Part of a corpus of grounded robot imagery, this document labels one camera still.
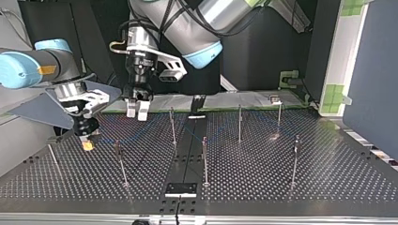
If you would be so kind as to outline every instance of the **metal bracket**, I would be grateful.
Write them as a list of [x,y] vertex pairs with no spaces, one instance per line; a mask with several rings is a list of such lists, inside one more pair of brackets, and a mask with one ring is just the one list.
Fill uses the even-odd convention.
[[188,73],[187,70],[184,68],[184,64],[182,64],[181,59],[178,57],[175,57],[171,54],[167,54],[167,53],[160,52],[157,50],[149,49],[146,46],[142,46],[142,45],[135,45],[135,46],[127,47],[127,51],[132,51],[132,50],[156,54],[158,56],[158,61],[163,62],[163,64],[166,65],[166,67],[168,68],[163,71],[163,73],[161,74],[161,77],[168,78],[168,77],[170,77],[171,74],[173,74],[174,79],[167,80],[167,82],[178,82],[185,76],[185,74]]
[[352,99],[351,97],[343,96],[343,102],[344,105],[351,105],[352,104]]
[[196,183],[170,183],[166,188],[166,198],[196,198]]

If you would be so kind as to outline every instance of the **black backdrop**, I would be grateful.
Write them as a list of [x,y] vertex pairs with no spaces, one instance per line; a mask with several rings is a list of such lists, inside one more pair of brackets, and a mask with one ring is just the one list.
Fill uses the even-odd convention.
[[[196,8],[201,1],[187,2]],[[316,0],[298,2],[313,21]],[[108,44],[118,39],[117,27],[129,18],[126,0],[53,0],[20,2],[20,6],[33,42],[65,38],[77,63],[81,64],[82,57],[89,70],[98,74],[98,82],[106,83],[113,74],[117,75],[113,86],[127,80],[125,56],[108,50]],[[188,75],[181,82],[153,79],[155,92],[213,95],[221,90],[220,73],[239,90],[277,89],[281,71],[299,69],[305,74],[311,34],[297,34],[289,22],[267,8],[244,32],[222,43],[222,55],[204,69],[194,69],[183,59]],[[161,50],[181,56],[166,38]]]

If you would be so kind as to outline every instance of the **gray cable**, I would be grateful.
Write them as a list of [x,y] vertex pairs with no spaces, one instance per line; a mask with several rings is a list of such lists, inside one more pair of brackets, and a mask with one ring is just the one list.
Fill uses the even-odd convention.
[[22,25],[22,27],[23,27],[23,31],[24,31],[24,33],[25,33],[25,36],[27,37],[27,32],[26,32],[25,25],[24,25],[24,23],[23,23],[23,19],[21,19],[21,17],[19,17],[15,12],[13,12],[13,11],[11,11],[11,10],[9,10],[9,9],[3,8],[3,7],[0,7],[0,12],[4,15],[4,18],[6,18],[6,20],[8,21],[8,23],[11,25],[12,29],[13,29],[13,30],[15,31],[15,33],[17,34],[18,38],[20,38],[21,41],[23,41],[23,43],[26,44],[26,46],[28,46],[29,48],[33,49],[32,45],[31,45],[27,40],[25,40],[25,38],[23,38],[23,37],[20,35],[20,33],[18,32],[18,30],[15,28],[14,24],[13,24],[13,23],[11,22],[11,20],[7,17],[6,13],[8,12],[9,14],[11,14],[11,15],[13,15],[15,18],[17,18],[17,20],[21,23],[21,25]]

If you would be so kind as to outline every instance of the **white wall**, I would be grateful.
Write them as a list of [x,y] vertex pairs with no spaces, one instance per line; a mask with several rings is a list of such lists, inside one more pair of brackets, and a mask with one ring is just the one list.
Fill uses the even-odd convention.
[[[21,16],[17,0],[0,0],[0,8],[7,8]],[[24,37],[19,21],[8,17]],[[0,16],[0,48],[29,50],[4,16]],[[46,140],[54,135],[50,126],[2,115],[41,92],[38,89],[9,90],[0,86],[0,176],[43,148]]]

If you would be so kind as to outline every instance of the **gray panel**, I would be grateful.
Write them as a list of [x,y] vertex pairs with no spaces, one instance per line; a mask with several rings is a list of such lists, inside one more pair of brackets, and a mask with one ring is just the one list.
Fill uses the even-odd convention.
[[322,95],[340,0],[318,0],[305,82],[314,99]]
[[396,84],[398,1],[369,5],[348,95],[344,123],[360,136],[398,158]]
[[[97,82],[85,81],[87,90],[99,89],[109,95],[109,104],[119,98],[120,89],[100,84]],[[53,90],[49,94],[56,98]],[[56,104],[47,94],[42,94],[35,99],[25,102],[21,106],[9,111],[9,113],[19,115],[20,117],[48,124],[55,127],[71,129],[73,120],[68,116],[58,104]]]

